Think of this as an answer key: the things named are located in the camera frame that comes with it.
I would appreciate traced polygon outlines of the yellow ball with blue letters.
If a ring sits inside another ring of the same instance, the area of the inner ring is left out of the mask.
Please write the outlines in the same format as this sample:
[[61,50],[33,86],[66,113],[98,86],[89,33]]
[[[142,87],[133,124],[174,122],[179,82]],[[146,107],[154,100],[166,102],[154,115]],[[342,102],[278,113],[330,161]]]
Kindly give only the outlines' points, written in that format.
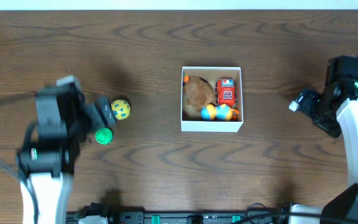
[[111,103],[111,109],[117,120],[127,119],[131,113],[131,106],[125,100],[114,100]]

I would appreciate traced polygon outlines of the red toy truck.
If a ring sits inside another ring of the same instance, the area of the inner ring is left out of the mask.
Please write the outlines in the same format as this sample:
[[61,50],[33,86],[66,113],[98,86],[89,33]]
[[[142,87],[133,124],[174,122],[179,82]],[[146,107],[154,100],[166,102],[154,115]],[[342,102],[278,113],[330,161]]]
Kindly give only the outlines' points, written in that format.
[[215,85],[216,103],[219,105],[226,104],[233,107],[236,104],[236,88],[234,79],[219,78]]

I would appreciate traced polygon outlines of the blue duck toy figure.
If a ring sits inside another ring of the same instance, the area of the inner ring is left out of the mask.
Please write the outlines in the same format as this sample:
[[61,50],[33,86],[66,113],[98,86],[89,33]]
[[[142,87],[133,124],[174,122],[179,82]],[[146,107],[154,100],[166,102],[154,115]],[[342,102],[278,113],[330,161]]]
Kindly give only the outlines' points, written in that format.
[[231,121],[236,120],[239,115],[237,109],[231,108],[227,104],[214,106],[212,104],[206,105],[200,112],[203,120],[206,121]]

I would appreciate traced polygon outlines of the brown plush toy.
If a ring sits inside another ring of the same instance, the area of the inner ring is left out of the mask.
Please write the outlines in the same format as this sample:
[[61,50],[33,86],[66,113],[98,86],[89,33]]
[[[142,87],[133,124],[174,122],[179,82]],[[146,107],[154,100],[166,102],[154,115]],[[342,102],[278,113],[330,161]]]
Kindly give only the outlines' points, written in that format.
[[185,75],[183,92],[186,95],[186,104],[197,112],[216,102],[216,94],[211,85],[198,76]]

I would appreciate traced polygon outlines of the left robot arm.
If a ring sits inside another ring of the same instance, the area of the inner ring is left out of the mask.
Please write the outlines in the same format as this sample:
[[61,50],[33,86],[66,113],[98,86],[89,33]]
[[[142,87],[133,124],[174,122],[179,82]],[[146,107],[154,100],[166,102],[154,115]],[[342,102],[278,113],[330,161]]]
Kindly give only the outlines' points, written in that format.
[[47,86],[35,95],[37,120],[29,125],[16,160],[24,223],[65,223],[80,146],[116,120],[109,99],[85,103],[74,84]]

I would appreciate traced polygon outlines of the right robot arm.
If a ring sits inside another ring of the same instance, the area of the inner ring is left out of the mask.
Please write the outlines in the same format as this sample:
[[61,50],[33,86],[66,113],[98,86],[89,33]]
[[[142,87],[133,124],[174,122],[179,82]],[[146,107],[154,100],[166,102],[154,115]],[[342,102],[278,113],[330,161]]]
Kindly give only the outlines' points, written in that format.
[[305,88],[289,109],[308,116],[332,138],[343,137],[348,188],[323,208],[291,205],[288,222],[358,223],[358,56],[330,59],[323,92]]

